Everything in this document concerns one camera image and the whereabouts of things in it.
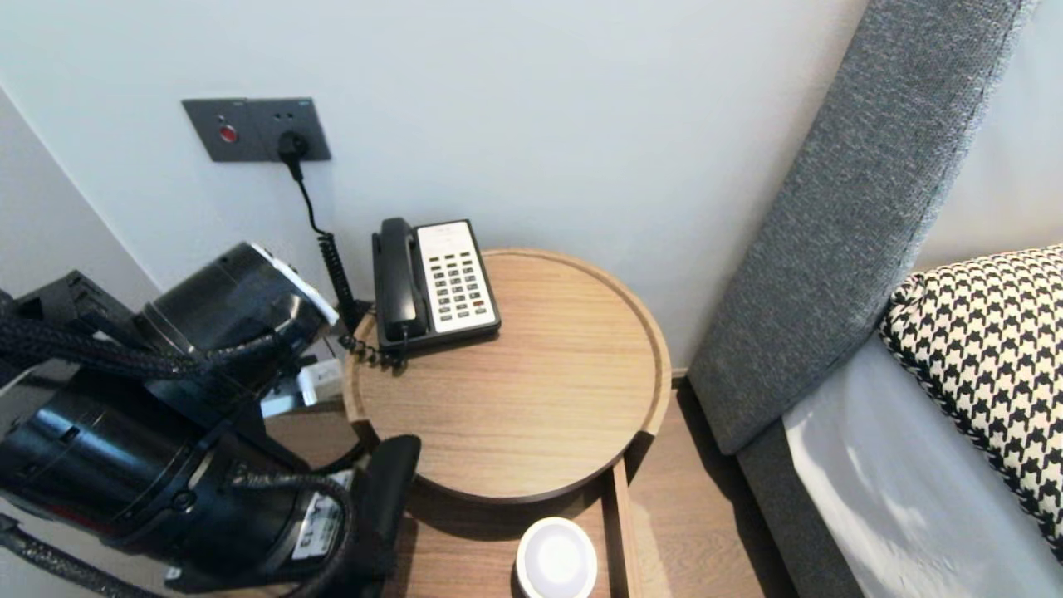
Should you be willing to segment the curved wooden table drawer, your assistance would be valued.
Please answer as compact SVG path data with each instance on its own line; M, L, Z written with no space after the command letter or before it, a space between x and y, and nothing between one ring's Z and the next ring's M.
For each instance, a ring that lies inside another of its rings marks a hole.
M643 594L628 469L619 457L581 486L532 499L474 497L415 480L384 598L529 598L519 582L519 545L549 517L581 527L595 549L589 598Z

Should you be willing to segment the black white houndstooth pillow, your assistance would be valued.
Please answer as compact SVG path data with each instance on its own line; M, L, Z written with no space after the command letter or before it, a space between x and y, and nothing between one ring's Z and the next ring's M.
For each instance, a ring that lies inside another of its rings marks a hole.
M878 334L1063 565L1063 243L916 272Z

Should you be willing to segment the white bed sheet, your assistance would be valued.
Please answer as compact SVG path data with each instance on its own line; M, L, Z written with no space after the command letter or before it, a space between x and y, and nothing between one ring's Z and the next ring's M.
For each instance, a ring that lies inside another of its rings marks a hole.
M1063 598L1063 565L1036 523L880 338L783 428L866 598Z

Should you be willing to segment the black telephone handset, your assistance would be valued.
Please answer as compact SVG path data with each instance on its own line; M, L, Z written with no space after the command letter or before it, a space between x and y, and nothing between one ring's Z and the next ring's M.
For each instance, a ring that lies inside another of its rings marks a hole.
M422 276L414 228L405 219L385 219L375 235L377 331L385 343L404 343L428 330Z

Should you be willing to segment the dark grey wall socket panel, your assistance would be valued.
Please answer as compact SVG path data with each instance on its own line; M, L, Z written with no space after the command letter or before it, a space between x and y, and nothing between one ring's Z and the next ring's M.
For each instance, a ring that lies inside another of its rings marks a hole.
M183 99L181 105L213 163L279 163L282 134L308 141L306 160L331 160L313 98Z

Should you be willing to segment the black power plug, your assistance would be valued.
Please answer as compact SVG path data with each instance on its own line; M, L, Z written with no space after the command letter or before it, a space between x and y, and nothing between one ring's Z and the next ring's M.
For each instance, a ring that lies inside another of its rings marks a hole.
M309 141L303 134L296 131L281 133L277 141L279 160L285 164L297 184L304 181L302 163L308 153Z

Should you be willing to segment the grey upholstered bed base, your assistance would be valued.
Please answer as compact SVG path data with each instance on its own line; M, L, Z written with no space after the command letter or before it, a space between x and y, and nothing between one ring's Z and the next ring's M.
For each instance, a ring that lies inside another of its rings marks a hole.
M802 484L782 421L737 452L787 575L800 598L865 598L826 522Z

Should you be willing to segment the grey fabric headboard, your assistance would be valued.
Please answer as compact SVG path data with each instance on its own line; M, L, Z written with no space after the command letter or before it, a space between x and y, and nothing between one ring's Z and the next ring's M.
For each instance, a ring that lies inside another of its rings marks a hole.
M688 382L744 450L865 343L1043 0L868 0Z

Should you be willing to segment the white round dome device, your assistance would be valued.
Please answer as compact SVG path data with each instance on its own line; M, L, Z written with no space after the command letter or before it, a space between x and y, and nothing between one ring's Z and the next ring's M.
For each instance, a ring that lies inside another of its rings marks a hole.
M514 559L521 598L590 598L598 576L595 545L576 522L546 517L532 523Z

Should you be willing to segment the black white desk telephone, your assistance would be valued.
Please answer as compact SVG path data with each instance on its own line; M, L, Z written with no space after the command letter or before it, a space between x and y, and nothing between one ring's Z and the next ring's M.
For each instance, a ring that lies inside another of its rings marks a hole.
M399 357L496 336L502 317L470 220L410 227L415 256L423 270L420 285L428 311L428 330L395 344L382 341L377 331L379 349ZM372 236L373 268L377 233ZM376 286L375 323L377 330Z

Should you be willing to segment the round wooden side table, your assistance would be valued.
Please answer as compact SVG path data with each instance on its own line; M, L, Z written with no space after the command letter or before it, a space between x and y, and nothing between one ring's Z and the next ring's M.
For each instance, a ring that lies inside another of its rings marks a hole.
M532 503L614 469L659 431L664 334L614 276L532 247L483 254L502 325L417 353L402 370L345 361L345 417L368 444L422 442L421 481L470 501Z

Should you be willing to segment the long black remote control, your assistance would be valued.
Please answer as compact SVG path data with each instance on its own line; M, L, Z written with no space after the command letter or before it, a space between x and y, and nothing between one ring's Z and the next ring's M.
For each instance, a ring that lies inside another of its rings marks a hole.
M385 578L396 567L399 526L414 486L421 448L418 435L383 440L358 481L356 560L365 578Z

